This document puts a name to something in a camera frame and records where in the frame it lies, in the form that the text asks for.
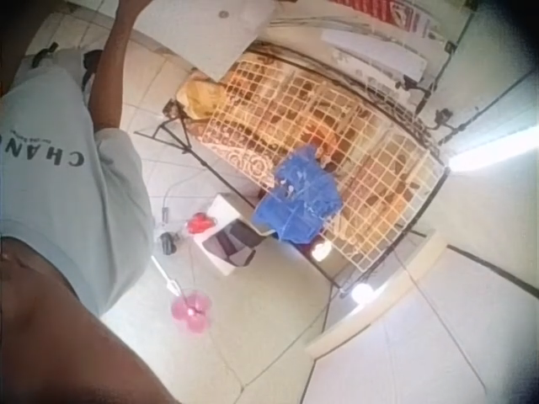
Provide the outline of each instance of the white tiled floor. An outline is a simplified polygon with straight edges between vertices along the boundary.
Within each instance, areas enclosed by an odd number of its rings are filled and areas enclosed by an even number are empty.
[[[88,1],[90,6],[97,3]],[[110,19],[89,10],[72,10],[70,15],[55,13],[46,20],[28,54],[53,40],[61,47],[99,49],[109,28]],[[227,188],[190,155],[135,135],[136,131],[150,135],[164,120],[161,110],[185,79],[189,64],[140,35],[133,38],[125,64],[121,127],[130,133],[142,158],[156,234],[177,231],[185,219]],[[160,138],[171,141],[166,134],[160,134]],[[194,149],[244,194],[257,194],[256,186],[211,151],[196,142]],[[167,193],[170,222],[161,226]],[[240,385],[221,356],[227,358],[241,381],[248,383],[323,312],[328,302],[326,280],[296,250],[273,239],[264,242],[249,268],[227,278],[217,273],[189,240],[182,242],[173,257],[160,256],[158,251],[156,254],[183,287],[203,290],[211,297],[212,338],[189,335],[174,323],[169,312],[172,296],[154,268],[147,270],[104,322],[186,404],[234,402]],[[322,321],[320,316],[314,327],[245,391],[238,404],[297,403],[312,367],[303,347],[320,332]]]

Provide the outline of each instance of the gray t-shirt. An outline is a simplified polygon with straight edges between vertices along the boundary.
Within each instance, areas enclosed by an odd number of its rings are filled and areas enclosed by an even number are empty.
[[[40,67],[0,100],[0,233],[50,261],[95,315],[141,276],[152,213],[141,159],[118,129],[93,133],[80,87]]]

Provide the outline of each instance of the light bulb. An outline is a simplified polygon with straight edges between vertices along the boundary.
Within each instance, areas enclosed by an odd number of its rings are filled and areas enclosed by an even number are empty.
[[[333,248],[334,246],[328,240],[319,242],[318,244],[315,244],[314,248],[312,249],[311,256],[316,261],[321,262],[328,257]]]
[[[539,126],[514,133],[485,145],[465,151],[449,161],[454,172],[464,172],[487,167],[496,162],[518,156],[539,147]]]
[[[366,306],[376,298],[374,289],[369,284],[357,284],[352,289],[352,299],[359,306]]]

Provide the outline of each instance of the pink fan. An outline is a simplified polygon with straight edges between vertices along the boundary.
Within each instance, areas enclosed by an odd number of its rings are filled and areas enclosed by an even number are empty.
[[[185,322],[191,332],[201,334],[210,326],[210,308],[210,298],[202,292],[194,291],[174,300],[172,315],[179,322]]]

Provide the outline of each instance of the hand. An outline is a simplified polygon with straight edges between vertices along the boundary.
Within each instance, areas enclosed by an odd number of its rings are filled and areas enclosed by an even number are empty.
[[[136,20],[153,0],[120,0],[116,18]]]

